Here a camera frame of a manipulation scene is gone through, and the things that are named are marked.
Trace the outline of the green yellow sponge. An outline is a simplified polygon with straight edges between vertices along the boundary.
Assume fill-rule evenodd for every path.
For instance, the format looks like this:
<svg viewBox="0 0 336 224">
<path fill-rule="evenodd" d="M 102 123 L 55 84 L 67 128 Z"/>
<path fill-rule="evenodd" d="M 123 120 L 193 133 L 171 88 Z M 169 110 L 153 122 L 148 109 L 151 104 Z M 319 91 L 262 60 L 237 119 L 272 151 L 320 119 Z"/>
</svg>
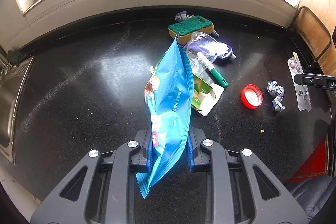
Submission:
<svg viewBox="0 0 336 224">
<path fill-rule="evenodd" d="M 213 22 L 199 15 L 168 26 L 169 35 L 183 46 L 190 41 L 192 33 L 200 31 L 209 35 L 214 30 Z"/>
</svg>

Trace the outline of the clear plastic cup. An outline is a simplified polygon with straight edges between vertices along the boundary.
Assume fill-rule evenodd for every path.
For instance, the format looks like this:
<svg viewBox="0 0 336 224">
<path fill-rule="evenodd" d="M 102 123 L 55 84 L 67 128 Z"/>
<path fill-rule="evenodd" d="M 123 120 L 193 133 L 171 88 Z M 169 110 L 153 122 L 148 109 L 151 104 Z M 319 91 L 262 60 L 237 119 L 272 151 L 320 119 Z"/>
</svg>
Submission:
<svg viewBox="0 0 336 224">
<path fill-rule="evenodd" d="M 193 74 L 200 76 L 207 69 L 207 65 L 216 60 L 219 54 L 219 43 L 210 35 L 195 31 L 183 50 L 189 58 Z"/>
</svg>

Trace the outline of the red jar lid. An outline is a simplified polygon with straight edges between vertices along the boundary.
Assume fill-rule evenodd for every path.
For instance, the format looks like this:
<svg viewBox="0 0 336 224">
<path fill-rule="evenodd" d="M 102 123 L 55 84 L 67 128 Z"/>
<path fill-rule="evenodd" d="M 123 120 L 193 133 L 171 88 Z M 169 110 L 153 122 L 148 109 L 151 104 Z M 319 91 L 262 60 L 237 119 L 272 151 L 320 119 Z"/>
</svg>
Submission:
<svg viewBox="0 0 336 224">
<path fill-rule="evenodd" d="M 246 108 L 253 110 L 262 105 L 263 95 L 257 86 L 248 84 L 241 91 L 240 99 Z"/>
</svg>

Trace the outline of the stainless steel sink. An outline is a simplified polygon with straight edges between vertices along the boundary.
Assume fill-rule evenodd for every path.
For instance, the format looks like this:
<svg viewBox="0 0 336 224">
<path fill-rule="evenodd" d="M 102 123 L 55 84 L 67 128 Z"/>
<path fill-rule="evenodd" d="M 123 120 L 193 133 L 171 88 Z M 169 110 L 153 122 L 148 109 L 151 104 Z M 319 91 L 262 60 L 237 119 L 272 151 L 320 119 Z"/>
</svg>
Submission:
<svg viewBox="0 0 336 224">
<path fill-rule="evenodd" d="M 15 123 L 21 95 L 34 57 L 1 72 L 1 154 L 15 164 Z"/>
</svg>

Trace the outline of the blue snack bag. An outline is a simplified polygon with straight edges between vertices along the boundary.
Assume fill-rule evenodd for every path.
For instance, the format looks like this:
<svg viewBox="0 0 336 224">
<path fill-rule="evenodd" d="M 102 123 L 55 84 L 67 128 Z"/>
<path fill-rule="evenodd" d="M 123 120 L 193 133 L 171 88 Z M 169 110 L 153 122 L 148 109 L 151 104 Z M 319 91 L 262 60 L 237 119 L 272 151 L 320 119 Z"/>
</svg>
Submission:
<svg viewBox="0 0 336 224">
<path fill-rule="evenodd" d="M 183 154 L 189 135 L 193 92 L 189 59 L 178 39 L 174 38 L 144 90 L 151 117 L 153 166 L 148 173 L 136 174 L 143 198 Z"/>
</svg>

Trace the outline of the green white marker pen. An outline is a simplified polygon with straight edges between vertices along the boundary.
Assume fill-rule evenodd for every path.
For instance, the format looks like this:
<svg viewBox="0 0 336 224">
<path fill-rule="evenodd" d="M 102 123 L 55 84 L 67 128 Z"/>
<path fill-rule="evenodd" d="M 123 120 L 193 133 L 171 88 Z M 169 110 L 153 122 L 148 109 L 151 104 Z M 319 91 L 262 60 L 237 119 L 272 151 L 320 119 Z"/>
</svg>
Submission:
<svg viewBox="0 0 336 224">
<path fill-rule="evenodd" d="M 211 61 L 202 53 L 198 52 L 197 57 L 201 60 L 201 62 L 206 66 L 206 68 L 210 71 L 210 73 L 213 75 L 213 77 L 217 80 L 217 82 L 223 87 L 228 88 L 228 82 L 226 79 L 222 76 L 222 74 L 216 69 L 216 67 L 213 65 Z"/>
</svg>

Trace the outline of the wooden cutting board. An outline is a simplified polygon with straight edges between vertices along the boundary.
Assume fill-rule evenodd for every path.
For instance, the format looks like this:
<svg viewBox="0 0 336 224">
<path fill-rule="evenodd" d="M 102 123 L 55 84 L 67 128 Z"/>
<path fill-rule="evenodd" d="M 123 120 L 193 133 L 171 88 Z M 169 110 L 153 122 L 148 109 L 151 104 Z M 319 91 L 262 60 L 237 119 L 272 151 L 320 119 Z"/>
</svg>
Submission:
<svg viewBox="0 0 336 224">
<path fill-rule="evenodd" d="M 325 75 L 335 76 L 335 41 L 327 26 L 307 6 L 295 12 L 291 26 L 301 35 L 311 51 L 311 67 L 319 65 Z"/>
</svg>

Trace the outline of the dark green rag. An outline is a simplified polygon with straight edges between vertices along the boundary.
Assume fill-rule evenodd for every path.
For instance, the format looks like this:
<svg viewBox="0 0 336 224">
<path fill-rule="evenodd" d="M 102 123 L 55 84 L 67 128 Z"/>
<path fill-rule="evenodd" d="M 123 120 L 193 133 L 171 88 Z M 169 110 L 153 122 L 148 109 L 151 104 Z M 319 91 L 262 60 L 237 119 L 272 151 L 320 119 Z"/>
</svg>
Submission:
<svg viewBox="0 0 336 224">
<path fill-rule="evenodd" d="M 28 55 L 26 53 L 21 53 L 19 51 L 9 50 L 8 54 L 7 54 L 8 62 L 11 65 L 18 65 L 22 61 L 24 61 L 27 57 L 28 57 Z"/>
</svg>

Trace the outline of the silver pill blister pack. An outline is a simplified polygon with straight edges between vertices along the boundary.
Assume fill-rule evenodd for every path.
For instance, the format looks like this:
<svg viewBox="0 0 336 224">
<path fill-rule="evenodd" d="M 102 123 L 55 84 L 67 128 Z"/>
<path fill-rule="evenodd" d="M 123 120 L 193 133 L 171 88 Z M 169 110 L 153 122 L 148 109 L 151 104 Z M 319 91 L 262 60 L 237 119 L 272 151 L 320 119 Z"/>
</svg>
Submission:
<svg viewBox="0 0 336 224">
<path fill-rule="evenodd" d="M 303 69 L 296 52 L 294 52 L 293 56 L 288 59 L 288 68 L 295 89 L 298 109 L 299 111 L 306 110 L 309 112 L 312 109 L 310 94 L 307 85 L 303 84 Z"/>
</svg>

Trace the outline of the green white cardboard box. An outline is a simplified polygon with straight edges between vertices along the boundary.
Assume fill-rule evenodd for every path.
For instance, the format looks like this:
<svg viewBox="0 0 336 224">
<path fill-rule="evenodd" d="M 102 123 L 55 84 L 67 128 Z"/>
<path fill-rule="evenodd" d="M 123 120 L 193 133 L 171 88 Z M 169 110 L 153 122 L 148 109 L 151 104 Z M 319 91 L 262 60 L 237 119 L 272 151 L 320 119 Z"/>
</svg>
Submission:
<svg viewBox="0 0 336 224">
<path fill-rule="evenodd" d="M 193 75 L 194 93 L 191 106 L 199 114 L 206 117 L 219 101 L 224 88 L 217 84 L 208 84 L 200 77 Z"/>
</svg>

